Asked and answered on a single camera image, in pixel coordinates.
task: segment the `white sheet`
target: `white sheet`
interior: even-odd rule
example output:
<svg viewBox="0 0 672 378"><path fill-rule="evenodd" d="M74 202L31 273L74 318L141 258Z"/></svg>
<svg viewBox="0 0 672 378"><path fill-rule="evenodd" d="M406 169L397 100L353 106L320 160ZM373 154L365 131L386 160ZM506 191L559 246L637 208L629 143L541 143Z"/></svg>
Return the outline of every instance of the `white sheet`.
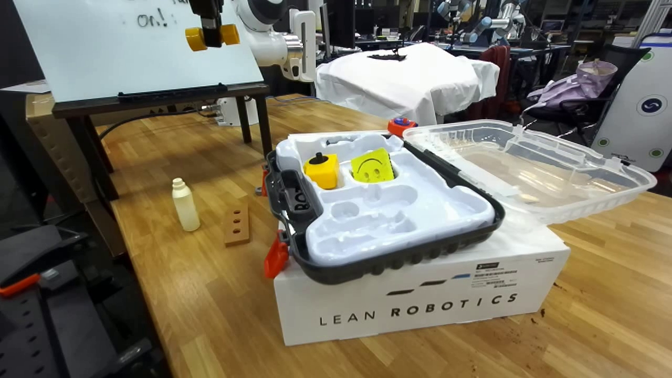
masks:
<svg viewBox="0 0 672 378"><path fill-rule="evenodd" d="M399 47L406 60L369 54L340 57L316 66L316 98L380 118L406 115L418 124L438 124L442 115L494 97L499 66L454 57L433 44Z"/></svg>

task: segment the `small bottle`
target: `small bottle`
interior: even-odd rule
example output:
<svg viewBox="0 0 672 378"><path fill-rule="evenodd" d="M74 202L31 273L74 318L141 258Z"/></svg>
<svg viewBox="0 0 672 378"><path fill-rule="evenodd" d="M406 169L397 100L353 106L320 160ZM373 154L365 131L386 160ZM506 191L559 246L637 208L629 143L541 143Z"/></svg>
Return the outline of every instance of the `small bottle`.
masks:
<svg viewBox="0 0 672 378"><path fill-rule="evenodd" d="M190 188L185 185L182 178L172 178L172 203L177 210L177 217L181 221L181 227L190 232L196 230L201 221L197 216Z"/></svg>

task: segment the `white cardboard box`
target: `white cardboard box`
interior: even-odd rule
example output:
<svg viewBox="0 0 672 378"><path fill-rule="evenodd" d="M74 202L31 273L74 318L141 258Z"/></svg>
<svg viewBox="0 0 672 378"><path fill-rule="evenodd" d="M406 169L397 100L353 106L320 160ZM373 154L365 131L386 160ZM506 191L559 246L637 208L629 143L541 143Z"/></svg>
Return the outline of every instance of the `white cardboard box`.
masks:
<svg viewBox="0 0 672 378"><path fill-rule="evenodd" d="M340 286L316 283L289 263L273 282L284 342L361 338L533 312L567 255L568 247L547 227L507 212L482 244Z"/></svg>

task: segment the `cable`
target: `cable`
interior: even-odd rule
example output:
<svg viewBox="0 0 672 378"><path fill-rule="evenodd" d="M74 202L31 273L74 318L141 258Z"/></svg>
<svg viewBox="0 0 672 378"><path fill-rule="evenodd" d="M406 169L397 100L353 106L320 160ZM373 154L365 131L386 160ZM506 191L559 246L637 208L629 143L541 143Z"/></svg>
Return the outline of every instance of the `cable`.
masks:
<svg viewBox="0 0 672 378"><path fill-rule="evenodd" d="M182 109L182 111L170 111L170 114L143 114L143 115L135 115L135 118L120 119L120 121L110 124L107 129L102 129L102 131L99 135L99 139L102 140L108 131L118 129L118 128L124 125L124 124L136 121L136 119L185 115L185 114L200 114L200 111L192 109L192 106L186 106L186 109Z"/></svg>
<svg viewBox="0 0 672 378"><path fill-rule="evenodd" d="M99 203L102 205L102 210L113 217L108 199L107 199L107 195L102 192L100 182L99 182L96 177L92 174L89 164L86 164L86 166L87 166L87 178L89 178L92 192L96 195L96 199L99 199Z"/></svg>

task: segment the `clear plastic container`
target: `clear plastic container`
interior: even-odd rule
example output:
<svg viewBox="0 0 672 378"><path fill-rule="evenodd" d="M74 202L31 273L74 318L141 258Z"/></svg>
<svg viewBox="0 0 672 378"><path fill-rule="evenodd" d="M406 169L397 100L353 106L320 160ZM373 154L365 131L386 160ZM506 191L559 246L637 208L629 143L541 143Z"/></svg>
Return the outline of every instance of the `clear plastic container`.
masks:
<svg viewBox="0 0 672 378"><path fill-rule="evenodd" d="M403 139L545 225L611 210L655 185L652 174L618 157L495 119L412 128Z"/></svg>

